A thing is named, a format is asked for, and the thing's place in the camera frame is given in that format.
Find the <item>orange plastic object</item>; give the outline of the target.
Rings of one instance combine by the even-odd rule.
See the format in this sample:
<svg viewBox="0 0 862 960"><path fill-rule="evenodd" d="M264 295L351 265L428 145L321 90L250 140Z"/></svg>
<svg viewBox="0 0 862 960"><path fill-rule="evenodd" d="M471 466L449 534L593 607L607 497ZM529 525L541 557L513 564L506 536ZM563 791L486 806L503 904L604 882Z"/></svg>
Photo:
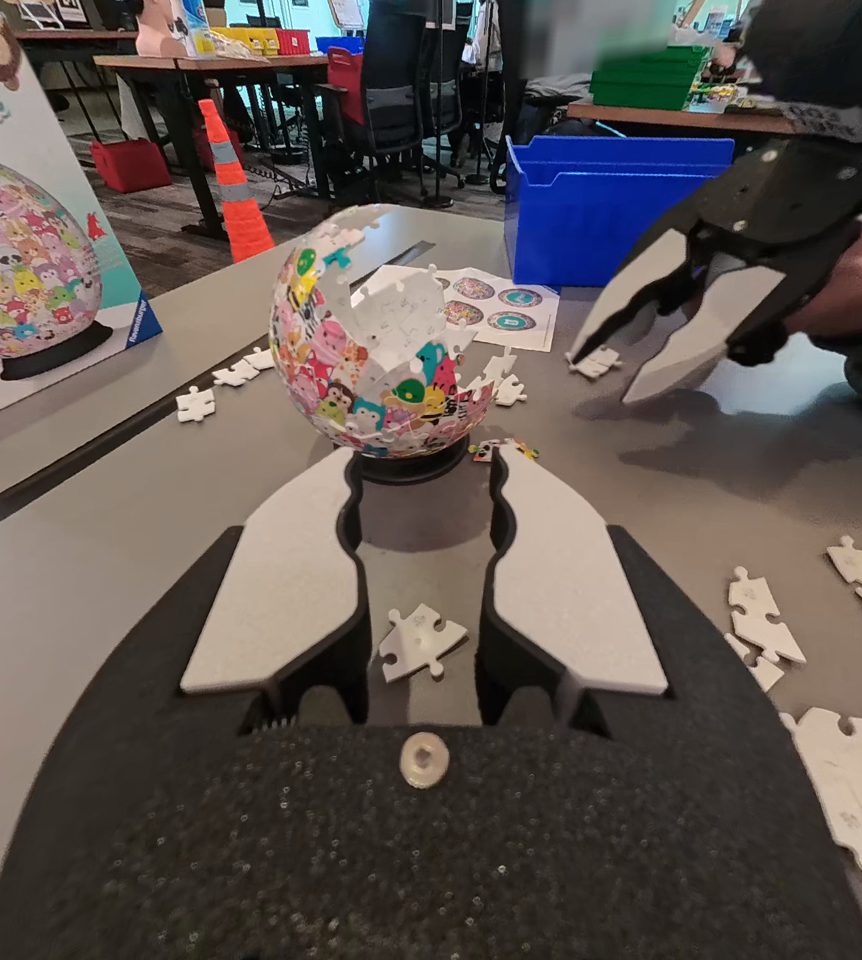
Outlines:
<svg viewBox="0 0 862 960"><path fill-rule="evenodd" d="M273 249L274 242L218 108L212 99L199 100L198 107L220 189L232 257L240 263Z"/></svg>

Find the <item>puzzle instruction leaflet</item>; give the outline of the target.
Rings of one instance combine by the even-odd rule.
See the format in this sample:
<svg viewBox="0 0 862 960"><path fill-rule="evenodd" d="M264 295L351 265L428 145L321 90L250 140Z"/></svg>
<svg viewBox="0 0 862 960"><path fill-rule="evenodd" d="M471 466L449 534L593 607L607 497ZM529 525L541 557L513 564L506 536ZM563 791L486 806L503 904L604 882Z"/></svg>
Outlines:
<svg viewBox="0 0 862 960"><path fill-rule="evenodd" d="M520 285L484 270L436 273L448 324L475 333L475 341L513 351L552 350L559 295L538 284Z"/></svg>

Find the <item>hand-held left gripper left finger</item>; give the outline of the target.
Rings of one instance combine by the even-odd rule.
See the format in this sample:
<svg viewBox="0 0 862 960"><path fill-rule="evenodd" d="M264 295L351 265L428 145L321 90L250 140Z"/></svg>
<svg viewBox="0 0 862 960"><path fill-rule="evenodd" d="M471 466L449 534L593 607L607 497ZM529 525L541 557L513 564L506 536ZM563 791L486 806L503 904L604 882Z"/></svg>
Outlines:
<svg viewBox="0 0 862 960"><path fill-rule="evenodd" d="M372 649L362 540L362 459L335 450L246 519L197 644L184 694L365 678Z"/></svg>

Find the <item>green box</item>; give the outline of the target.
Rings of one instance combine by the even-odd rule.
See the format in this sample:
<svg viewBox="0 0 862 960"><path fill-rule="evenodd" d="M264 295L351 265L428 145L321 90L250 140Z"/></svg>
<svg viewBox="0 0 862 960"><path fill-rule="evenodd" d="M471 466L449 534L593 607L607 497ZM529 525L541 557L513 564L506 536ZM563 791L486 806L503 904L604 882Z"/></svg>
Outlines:
<svg viewBox="0 0 862 960"><path fill-rule="evenodd" d="M711 47L691 45L615 57L595 68L589 94L596 106L680 112L711 56Z"/></svg>

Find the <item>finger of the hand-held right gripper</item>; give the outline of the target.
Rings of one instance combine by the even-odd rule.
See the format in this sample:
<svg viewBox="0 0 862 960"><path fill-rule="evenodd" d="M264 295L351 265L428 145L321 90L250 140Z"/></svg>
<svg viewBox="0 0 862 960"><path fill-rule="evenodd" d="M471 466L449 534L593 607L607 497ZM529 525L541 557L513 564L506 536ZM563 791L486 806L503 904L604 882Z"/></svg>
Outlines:
<svg viewBox="0 0 862 960"><path fill-rule="evenodd" d="M649 402L716 366L725 356L728 338L785 278L781 270L750 266L730 255L713 256L697 312L640 367L622 403Z"/></svg>
<svg viewBox="0 0 862 960"><path fill-rule="evenodd" d="M647 306L668 316L691 303L691 242L688 234L667 229L644 239L599 294L567 354L581 364L615 333L632 324Z"/></svg>

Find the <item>teal puzzle box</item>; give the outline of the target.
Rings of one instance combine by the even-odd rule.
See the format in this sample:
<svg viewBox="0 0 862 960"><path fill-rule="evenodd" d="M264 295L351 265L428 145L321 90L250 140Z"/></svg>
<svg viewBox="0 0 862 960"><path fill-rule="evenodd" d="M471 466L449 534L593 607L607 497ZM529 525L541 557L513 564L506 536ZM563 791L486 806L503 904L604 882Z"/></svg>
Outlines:
<svg viewBox="0 0 862 960"><path fill-rule="evenodd" d="M161 332L0 15L0 411Z"/></svg>

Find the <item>blue plastic bin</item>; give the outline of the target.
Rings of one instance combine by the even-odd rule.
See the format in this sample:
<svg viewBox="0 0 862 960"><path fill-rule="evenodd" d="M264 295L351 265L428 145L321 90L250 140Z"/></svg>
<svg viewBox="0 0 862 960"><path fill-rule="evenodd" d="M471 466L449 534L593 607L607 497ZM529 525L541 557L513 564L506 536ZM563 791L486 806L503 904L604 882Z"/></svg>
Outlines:
<svg viewBox="0 0 862 960"><path fill-rule="evenodd" d="M505 242L519 285L604 287L671 207L722 174L730 138L537 136L508 144Z"/></svg>

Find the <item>wooden desk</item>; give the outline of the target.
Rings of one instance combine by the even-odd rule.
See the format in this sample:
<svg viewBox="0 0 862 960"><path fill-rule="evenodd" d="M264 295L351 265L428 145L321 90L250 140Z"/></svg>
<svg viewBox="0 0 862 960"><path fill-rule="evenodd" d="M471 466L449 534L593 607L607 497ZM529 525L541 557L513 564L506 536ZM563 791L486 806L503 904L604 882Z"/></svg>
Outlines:
<svg viewBox="0 0 862 960"><path fill-rule="evenodd" d="M780 137L789 137L795 134L792 125L781 115L756 114L746 110L731 113L700 110L674 111L632 106L597 105L590 100L581 100L568 104L567 116L602 122L609 127L631 124Z"/></svg>

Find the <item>colourful puzzle ball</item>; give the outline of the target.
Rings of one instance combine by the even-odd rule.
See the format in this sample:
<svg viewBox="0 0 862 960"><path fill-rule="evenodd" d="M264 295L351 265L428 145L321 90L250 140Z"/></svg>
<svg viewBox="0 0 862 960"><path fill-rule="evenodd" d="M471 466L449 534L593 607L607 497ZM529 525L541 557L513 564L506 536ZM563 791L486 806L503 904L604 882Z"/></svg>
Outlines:
<svg viewBox="0 0 862 960"><path fill-rule="evenodd" d="M295 241L274 286L269 343L293 405L321 434L372 459L411 461L479 425L516 357L506 347L461 382L475 333L448 323L435 266L351 292L354 255L390 210L352 206Z"/></svg>

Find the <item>black office chair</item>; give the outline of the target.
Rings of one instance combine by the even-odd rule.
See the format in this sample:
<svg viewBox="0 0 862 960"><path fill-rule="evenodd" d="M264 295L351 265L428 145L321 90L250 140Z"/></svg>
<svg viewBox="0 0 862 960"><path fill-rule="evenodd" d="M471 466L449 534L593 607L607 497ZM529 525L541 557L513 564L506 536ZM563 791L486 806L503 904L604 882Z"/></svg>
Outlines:
<svg viewBox="0 0 862 960"><path fill-rule="evenodd" d="M472 2L369 2L360 53L327 52L327 82L318 87L326 170L338 196L404 170L417 176L421 204L452 206L440 192L451 174L441 140L461 126L460 74Z"/></svg>

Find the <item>colourful puzzle piece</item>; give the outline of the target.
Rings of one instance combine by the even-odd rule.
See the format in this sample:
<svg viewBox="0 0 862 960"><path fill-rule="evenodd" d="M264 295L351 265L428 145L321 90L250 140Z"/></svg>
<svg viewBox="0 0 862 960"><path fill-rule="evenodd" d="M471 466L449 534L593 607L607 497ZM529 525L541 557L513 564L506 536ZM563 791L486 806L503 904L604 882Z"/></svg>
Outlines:
<svg viewBox="0 0 862 960"><path fill-rule="evenodd" d="M518 450L532 461L537 461L540 457L536 448L530 447L515 438L489 438L472 443L468 448L473 462L488 464L493 461L495 451L506 452L507 450Z"/></svg>

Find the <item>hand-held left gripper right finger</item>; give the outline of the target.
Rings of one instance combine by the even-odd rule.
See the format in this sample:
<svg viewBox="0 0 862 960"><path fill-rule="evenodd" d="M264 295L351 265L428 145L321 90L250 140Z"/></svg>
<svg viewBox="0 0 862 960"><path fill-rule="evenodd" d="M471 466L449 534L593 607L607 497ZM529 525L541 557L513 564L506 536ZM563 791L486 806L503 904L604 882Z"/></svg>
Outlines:
<svg viewBox="0 0 862 960"><path fill-rule="evenodd" d="M485 678L663 696L669 682L608 525L583 496L516 449L490 463L494 555L478 653Z"/></svg>

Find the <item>black ball stand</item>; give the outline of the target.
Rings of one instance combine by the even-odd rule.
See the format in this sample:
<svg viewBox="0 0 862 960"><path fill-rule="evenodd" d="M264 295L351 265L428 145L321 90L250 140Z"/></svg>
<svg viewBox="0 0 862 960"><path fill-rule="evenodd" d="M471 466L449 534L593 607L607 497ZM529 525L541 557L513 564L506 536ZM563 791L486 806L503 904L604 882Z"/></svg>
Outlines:
<svg viewBox="0 0 862 960"><path fill-rule="evenodd" d="M415 486L437 480L453 471L466 457L469 441L461 438L431 453L410 457L372 457L356 453L353 460L360 466L364 481L389 487Z"/></svg>

